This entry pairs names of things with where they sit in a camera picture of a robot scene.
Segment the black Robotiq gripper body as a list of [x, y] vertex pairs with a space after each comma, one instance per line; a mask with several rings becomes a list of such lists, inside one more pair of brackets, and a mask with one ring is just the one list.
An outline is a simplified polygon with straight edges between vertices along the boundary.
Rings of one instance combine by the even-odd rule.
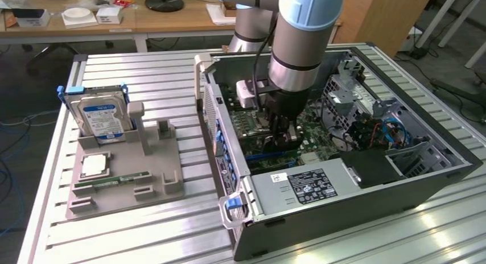
[[305, 110], [309, 99], [309, 90], [287, 92], [277, 90], [267, 94], [265, 101], [266, 118], [274, 134], [287, 133], [290, 124]]

